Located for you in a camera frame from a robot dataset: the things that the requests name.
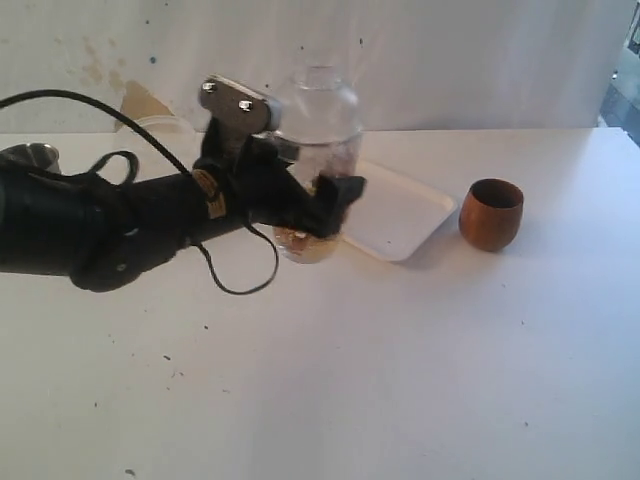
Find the table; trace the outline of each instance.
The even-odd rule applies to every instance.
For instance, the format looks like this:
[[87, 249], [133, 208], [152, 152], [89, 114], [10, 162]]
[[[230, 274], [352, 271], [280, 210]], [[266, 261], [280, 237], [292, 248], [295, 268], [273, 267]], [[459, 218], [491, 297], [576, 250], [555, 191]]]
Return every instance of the table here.
[[[29, 140], [59, 147], [66, 172], [113, 143], [0, 146]], [[633, 143], [388, 132], [363, 157], [460, 200], [475, 179], [511, 180], [522, 230], [482, 253], [451, 218], [397, 265], [345, 244], [283, 262], [248, 298], [217, 291], [193, 249], [109, 294], [0, 275], [0, 478], [640, 478]], [[269, 273], [250, 235], [209, 246], [233, 287]]]

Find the screw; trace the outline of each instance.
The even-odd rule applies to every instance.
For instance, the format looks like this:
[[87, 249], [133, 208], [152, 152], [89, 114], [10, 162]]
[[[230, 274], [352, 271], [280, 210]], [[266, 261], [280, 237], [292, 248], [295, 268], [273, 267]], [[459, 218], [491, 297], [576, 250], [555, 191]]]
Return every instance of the screw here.
[[202, 84], [202, 90], [204, 90], [207, 93], [213, 93], [216, 90], [218, 90], [218, 85], [216, 85], [215, 82], [204, 82]]
[[243, 112], [250, 112], [251, 110], [253, 110], [253, 102], [250, 102], [249, 100], [240, 100], [238, 106]]

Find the white tray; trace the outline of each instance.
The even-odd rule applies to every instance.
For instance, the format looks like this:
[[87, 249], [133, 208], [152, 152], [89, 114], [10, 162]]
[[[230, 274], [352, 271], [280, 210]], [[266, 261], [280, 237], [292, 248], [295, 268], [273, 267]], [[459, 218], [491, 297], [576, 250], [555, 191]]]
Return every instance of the white tray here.
[[380, 260], [409, 258], [457, 208], [449, 195], [378, 165], [360, 162], [357, 174], [367, 188], [349, 212], [345, 240]]

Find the white wall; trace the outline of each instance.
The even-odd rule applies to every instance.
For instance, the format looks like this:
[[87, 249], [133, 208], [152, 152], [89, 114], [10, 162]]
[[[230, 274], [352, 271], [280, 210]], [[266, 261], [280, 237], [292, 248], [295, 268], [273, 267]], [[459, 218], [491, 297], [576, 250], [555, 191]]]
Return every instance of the white wall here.
[[[372, 129], [590, 126], [634, 4], [7, 0], [0, 95], [59, 87], [120, 106], [131, 81], [129, 113], [164, 104], [201, 126], [196, 88], [208, 72], [271, 90], [301, 46], [322, 45], [340, 52]], [[58, 100], [0, 116], [0, 131], [112, 129], [101, 114]]]

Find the glass bottle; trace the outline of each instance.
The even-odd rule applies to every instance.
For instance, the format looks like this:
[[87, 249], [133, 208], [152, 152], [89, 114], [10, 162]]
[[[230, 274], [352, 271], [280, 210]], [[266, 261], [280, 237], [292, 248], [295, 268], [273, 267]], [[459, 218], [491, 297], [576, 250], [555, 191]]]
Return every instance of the glass bottle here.
[[[307, 64], [296, 69], [276, 98], [283, 113], [274, 139], [281, 156], [293, 162], [289, 171], [310, 193], [321, 173], [355, 174], [362, 136], [358, 97], [335, 67]], [[298, 263], [324, 260], [340, 241], [339, 234], [319, 239], [279, 227], [274, 236], [281, 253]]]

